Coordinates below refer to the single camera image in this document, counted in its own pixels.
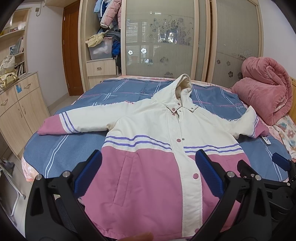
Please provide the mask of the cream and pink hooded jacket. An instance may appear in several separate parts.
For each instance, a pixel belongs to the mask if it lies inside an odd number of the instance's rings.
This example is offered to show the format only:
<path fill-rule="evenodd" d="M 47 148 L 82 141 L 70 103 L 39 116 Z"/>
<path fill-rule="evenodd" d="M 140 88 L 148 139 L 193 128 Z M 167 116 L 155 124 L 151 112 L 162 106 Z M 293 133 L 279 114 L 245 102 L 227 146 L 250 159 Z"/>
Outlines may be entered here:
<path fill-rule="evenodd" d="M 39 128 L 40 135 L 107 131 L 102 165 L 82 197 L 105 237 L 192 237 L 218 201 L 197 168 L 196 151 L 235 171 L 248 159 L 238 138 L 268 135 L 252 107 L 226 120 L 194 104 L 192 90 L 182 74 L 151 98 L 72 109 Z"/>

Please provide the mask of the blue clothing in wardrobe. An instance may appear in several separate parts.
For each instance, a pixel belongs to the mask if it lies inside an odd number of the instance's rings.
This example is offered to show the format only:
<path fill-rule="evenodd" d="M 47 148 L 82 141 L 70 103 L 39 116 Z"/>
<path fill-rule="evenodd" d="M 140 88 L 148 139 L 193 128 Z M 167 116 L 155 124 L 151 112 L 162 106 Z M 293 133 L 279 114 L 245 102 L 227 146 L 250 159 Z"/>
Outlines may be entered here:
<path fill-rule="evenodd" d="M 114 40 L 113 44 L 112 44 L 112 57 L 115 58 L 116 56 L 118 56 L 120 54 L 121 51 L 121 44 L 118 40 Z"/>

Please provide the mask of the white remote control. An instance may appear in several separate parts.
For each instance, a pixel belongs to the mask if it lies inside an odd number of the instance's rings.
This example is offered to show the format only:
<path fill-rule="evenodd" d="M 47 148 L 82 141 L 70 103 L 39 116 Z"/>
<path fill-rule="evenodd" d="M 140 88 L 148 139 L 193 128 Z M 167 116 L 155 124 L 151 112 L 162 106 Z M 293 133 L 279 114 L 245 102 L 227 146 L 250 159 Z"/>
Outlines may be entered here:
<path fill-rule="evenodd" d="M 263 141 L 267 144 L 267 145 L 271 145 L 270 140 L 266 137 L 266 136 L 261 136 Z"/>

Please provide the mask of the floral pillow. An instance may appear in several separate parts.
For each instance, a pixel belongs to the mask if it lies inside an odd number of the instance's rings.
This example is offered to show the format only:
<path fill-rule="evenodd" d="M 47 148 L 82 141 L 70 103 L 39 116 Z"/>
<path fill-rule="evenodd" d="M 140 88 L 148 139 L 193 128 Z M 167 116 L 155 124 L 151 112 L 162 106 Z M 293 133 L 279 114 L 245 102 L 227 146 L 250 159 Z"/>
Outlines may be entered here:
<path fill-rule="evenodd" d="M 289 152 L 292 160 L 295 162 L 296 145 L 295 145 L 295 124 L 289 115 L 283 116 L 273 126 L 279 133 L 281 140 Z"/>

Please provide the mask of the rolled pink quilt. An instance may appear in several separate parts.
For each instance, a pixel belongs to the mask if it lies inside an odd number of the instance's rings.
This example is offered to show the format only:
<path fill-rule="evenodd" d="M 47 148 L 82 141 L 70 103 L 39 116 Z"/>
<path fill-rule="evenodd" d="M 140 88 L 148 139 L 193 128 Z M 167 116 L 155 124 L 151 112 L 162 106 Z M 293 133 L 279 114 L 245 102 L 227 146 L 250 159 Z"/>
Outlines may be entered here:
<path fill-rule="evenodd" d="M 292 81 L 285 68 L 269 57 L 249 57 L 241 66 L 243 78 L 231 90 L 269 126 L 286 115 L 293 101 Z"/>

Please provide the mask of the light wood side cabinet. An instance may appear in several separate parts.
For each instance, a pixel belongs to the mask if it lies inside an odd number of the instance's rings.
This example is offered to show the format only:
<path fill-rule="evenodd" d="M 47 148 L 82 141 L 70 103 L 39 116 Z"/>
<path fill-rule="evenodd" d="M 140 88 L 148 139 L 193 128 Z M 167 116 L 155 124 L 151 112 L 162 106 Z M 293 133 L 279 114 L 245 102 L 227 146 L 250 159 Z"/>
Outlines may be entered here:
<path fill-rule="evenodd" d="M 48 117 L 38 72 L 28 74 L 1 91 L 1 135 L 18 159 L 28 140 Z"/>

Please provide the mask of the beige sliding-door wardrobe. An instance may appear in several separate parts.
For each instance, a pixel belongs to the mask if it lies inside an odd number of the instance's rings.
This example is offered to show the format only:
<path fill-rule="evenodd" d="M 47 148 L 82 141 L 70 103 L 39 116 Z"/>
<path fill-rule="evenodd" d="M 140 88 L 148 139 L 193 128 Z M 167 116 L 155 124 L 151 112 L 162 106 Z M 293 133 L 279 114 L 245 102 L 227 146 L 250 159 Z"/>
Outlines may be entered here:
<path fill-rule="evenodd" d="M 95 7 L 81 1 L 78 53 L 89 90 L 119 75 L 191 79 L 231 87 L 248 57 L 263 55 L 258 1 L 122 1 L 120 57 L 91 60 L 85 41 L 101 30 Z"/>

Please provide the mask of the beige bag on cabinet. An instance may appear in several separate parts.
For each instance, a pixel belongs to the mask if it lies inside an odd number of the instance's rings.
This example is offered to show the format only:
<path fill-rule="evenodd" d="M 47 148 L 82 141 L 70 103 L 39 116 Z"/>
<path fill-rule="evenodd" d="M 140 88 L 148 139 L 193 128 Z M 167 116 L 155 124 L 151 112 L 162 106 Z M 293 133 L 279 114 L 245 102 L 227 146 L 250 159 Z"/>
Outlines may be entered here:
<path fill-rule="evenodd" d="M 18 80 L 15 72 L 15 56 L 6 56 L 1 63 L 1 90 L 6 90 Z"/>

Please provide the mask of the clear plastic storage box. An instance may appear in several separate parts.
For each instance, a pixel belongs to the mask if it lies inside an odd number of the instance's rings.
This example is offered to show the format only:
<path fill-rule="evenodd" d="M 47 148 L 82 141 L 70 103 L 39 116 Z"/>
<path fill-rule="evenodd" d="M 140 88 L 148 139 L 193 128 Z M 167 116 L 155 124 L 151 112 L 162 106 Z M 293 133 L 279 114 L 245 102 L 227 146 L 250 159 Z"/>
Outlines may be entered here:
<path fill-rule="evenodd" d="M 112 39 L 105 39 L 100 44 L 90 47 L 89 53 L 91 60 L 106 59 L 112 57 Z"/>

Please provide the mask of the yellow cloth on box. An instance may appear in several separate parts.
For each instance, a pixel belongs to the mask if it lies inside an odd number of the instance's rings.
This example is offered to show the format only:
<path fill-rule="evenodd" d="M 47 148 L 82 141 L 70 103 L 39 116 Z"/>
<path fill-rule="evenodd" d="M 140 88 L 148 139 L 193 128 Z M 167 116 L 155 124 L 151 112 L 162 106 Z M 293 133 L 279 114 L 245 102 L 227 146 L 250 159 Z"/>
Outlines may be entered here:
<path fill-rule="evenodd" d="M 88 48 L 93 48 L 100 44 L 104 40 L 104 33 L 99 33 L 91 36 L 85 41 L 85 44 L 88 46 Z"/>

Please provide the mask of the brown wooden door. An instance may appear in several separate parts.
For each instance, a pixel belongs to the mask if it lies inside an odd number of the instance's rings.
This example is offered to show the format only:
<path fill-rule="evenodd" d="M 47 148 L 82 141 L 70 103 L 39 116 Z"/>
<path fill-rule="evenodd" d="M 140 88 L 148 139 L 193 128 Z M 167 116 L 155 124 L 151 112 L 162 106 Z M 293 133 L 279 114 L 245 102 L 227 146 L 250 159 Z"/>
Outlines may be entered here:
<path fill-rule="evenodd" d="M 80 2 L 75 1 L 64 8 L 62 22 L 62 54 L 65 79 L 70 96 L 83 94 L 79 55 L 78 17 Z"/>

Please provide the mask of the pink hanging puffer jacket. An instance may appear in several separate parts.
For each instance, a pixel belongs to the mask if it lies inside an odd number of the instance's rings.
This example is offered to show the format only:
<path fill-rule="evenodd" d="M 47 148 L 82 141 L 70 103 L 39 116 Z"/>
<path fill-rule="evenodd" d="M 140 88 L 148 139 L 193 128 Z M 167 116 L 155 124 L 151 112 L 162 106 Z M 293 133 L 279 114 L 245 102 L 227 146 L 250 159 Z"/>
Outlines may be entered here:
<path fill-rule="evenodd" d="M 109 28 L 110 25 L 112 24 L 112 21 L 117 18 L 117 25 L 118 29 L 121 29 L 121 5 L 122 5 L 122 0 L 112 0 L 100 21 L 100 26 L 103 28 Z"/>

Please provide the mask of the wooden wall shelf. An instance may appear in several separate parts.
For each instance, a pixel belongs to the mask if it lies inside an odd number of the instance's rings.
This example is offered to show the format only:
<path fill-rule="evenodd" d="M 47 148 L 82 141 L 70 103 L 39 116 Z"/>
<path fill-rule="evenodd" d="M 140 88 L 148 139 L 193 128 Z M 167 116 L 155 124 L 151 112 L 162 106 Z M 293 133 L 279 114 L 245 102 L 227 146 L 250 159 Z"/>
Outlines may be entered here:
<path fill-rule="evenodd" d="M 27 33 L 30 13 L 31 8 L 16 10 L 1 31 L 1 62 L 13 55 L 18 77 L 28 73 Z"/>

